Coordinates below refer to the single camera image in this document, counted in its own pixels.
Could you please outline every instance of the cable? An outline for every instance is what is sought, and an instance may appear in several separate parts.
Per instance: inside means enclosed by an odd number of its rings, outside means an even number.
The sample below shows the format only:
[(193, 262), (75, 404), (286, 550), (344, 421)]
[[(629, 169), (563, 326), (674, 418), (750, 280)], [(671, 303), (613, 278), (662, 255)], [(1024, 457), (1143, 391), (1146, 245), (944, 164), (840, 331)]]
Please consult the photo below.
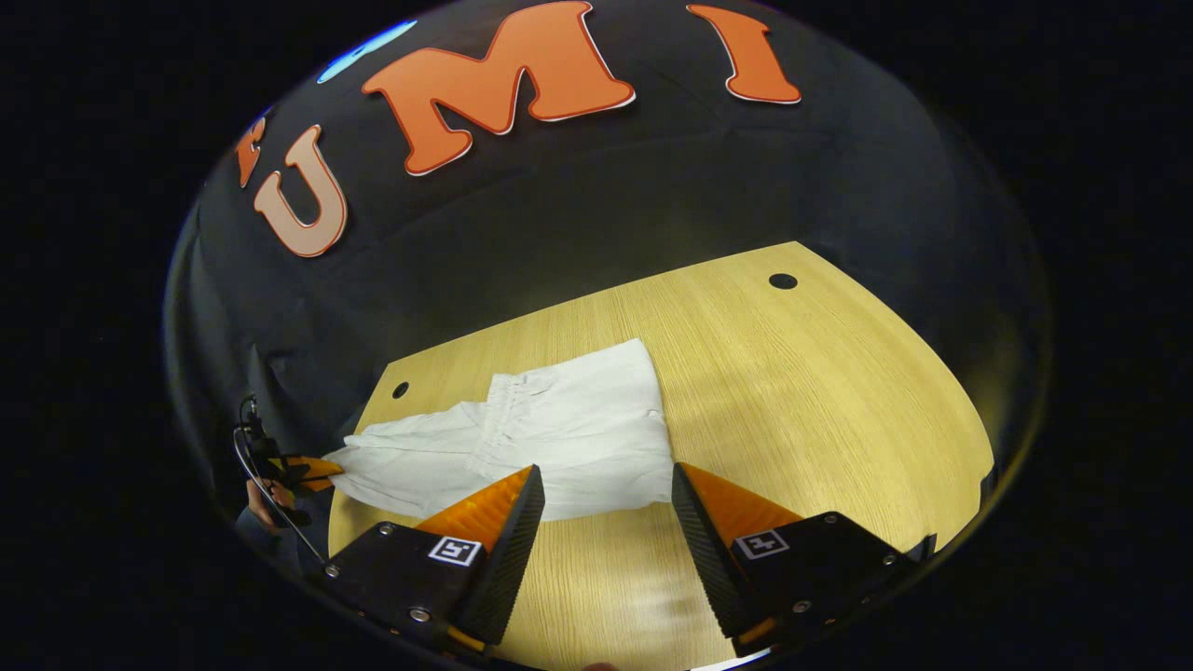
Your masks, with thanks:
[[(315, 546), (311, 544), (311, 542), (309, 540), (307, 540), (307, 536), (303, 535), (302, 531), (298, 530), (298, 525), (295, 524), (293, 521), (290, 519), (290, 516), (288, 516), (282, 510), (282, 506), (278, 505), (278, 503), (273, 500), (273, 494), (271, 494), (265, 488), (265, 485), (261, 484), (261, 476), (256, 472), (256, 468), (254, 466), (249, 466), (253, 462), (252, 453), (249, 453), (249, 450), (248, 450), (247, 447), (242, 448), (241, 447), (241, 442), (240, 442), (240, 437), (243, 436), (243, 433), (245, 433), (245, 427), (243, 426), (237, 426), (231, 432), (233, 451), (236, 453), (236, 458), (240, 460), (240, 464), (245, 468), (245, 472), (248, 473), (249, 479), (253, 480), (253, 484), (256, 485), (256, 488), (261, 491), (261, 494), (265, 497), (265, 500), (267, 500), (270, 503), (270, 505), (273, 507), (273, 510), (278, 511), (278, 515), (280, 515), (282, 518), (286, 521), (286, 524), (289, 524), (290, 528), (293, 529), (295, 534), (298, 534), (298, 537), (302, 538), (302, 542), (305, 543), (305, 546), (310, 549), (310, 552), (319, 559), (319, 562), (320, 564), (327, 564), (327, 559), (324, 559), (323, 555), (319, 554), (319, 550), (315, 549)], [(245, 455), (241, 454), (242, 449), (246, 453), (249, 453), (249, 458), (248, 460), (246, 460)]]

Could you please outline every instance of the wooden table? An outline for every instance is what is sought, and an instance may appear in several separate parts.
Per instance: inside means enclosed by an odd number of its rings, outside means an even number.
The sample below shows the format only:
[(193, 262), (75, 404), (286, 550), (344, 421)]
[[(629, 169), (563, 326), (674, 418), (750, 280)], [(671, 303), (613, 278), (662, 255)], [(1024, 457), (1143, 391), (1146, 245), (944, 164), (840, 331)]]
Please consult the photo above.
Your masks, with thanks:
[[(772, 287), (773, 273), (798, 279)], [(679, 269), (478, 331), (385, 369), (357, 431), (483, 401), (495, 373), (641, 338), (673, 457), (803, 515), (833, 509), (894, 547), (947, 543), (977, 513), (993, 456), (928, 345), (797, 242)], [(394, 389), (408, 392), (394, 399)], [(419, 521), (339, 492), (329, 550)], [(499, 655), (573, 671), (682, 670), (731, 659), (669, 504), (543, 523)]]

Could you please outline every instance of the blue light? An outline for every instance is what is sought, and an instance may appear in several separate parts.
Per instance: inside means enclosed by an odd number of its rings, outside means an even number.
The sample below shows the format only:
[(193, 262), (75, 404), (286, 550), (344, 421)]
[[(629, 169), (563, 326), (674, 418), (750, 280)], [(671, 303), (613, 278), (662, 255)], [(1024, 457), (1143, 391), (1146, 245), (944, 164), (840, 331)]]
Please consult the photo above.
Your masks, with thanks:
[(389, 44), (395, 38), (397, 38), (397, 36), (414, 27), (414, 24), (416, 23), (419, 21), (413, 20), (397, 24), (396, 26), (387, 30), (385, 32), (382, 32), (381, 35), (373, 37), (369, 42), (365, 42), (360, 47), (357, 47), (356, 49), (332, 61), (332, 64), (327, 66), (327, 69), (323, 70), (323, 74), (319, 75), (319, 79), (316, 79), (315, 81), (319, 84), (323, 84), (324, 81), (348, 69), (352, 66), (352, 63), (360, 60), (361, 56), (364, 56), (365, 54), (371, 54), (372, 51), (376, 51), (377, 49), (381, 49), (382, 47)]

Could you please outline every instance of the white cloth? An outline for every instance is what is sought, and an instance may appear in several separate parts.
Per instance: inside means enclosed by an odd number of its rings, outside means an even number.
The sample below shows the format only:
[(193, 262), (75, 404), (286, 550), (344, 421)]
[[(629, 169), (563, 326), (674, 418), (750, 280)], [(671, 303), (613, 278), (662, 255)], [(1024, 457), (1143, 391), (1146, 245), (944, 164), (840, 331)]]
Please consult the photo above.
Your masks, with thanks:
[(350, 497), (426, 518), (537, 463), (543, 521), (670, 500), (662, 395), (642, 340), (520, 375), (494, 375), (483, 404), (373, 424), (323, 458)]

